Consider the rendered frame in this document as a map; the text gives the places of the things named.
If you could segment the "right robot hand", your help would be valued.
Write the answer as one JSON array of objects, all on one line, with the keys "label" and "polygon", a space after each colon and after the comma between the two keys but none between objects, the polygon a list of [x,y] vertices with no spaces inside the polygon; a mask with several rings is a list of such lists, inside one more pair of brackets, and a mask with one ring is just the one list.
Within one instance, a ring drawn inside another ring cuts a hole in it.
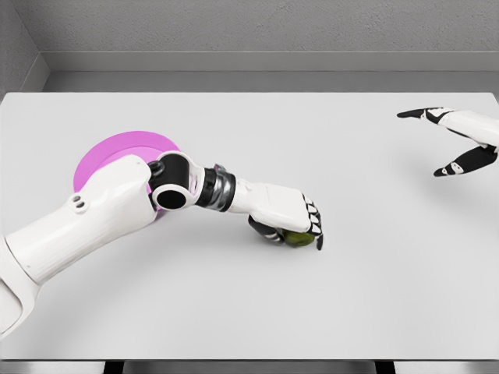
[{"label": "right robot hand", "polygon": [[434,172],[434,177],[463,175],[484,168],[499,158],[499,119],[474,111],[445,107],[417,108],[397,113],[398,118],[418,118],[473,140],[477,147],[464,152]]}]

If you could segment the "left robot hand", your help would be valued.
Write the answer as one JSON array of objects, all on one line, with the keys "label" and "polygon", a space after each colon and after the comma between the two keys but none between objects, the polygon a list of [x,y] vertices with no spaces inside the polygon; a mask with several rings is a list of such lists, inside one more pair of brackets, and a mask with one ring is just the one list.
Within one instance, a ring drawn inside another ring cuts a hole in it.
[{"label": "left robot hand", "polygon": [[317,250],[324,245],[320,212],[299,190],[280,185],[256,183],[250,190],[250,227],[269,242],[286,245],[282,230],[315,236]]}]

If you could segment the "green apple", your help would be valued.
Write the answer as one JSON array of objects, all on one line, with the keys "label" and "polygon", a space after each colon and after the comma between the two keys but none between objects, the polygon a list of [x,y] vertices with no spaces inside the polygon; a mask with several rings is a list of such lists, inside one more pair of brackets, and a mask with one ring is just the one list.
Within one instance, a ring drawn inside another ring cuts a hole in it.
[{"label": "green apple", "polygon": [[315,236],[306,232],[282,230],[282,237],[286,245],[291,247],[304,247],[315,241]]}]

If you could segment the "pink round plate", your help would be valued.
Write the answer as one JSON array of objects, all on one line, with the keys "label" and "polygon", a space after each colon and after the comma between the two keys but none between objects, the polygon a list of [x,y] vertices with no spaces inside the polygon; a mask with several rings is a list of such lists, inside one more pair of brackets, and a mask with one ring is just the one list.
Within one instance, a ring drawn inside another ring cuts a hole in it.
[{"label": "pink round plate", "polygon": [[188,163],[178,151],[172,140],[155,132],[113,135],[81,159],[68,206],[79,216],[116,207],[149,215],[156,209],[181,209],[188,201],[189,177]]}]

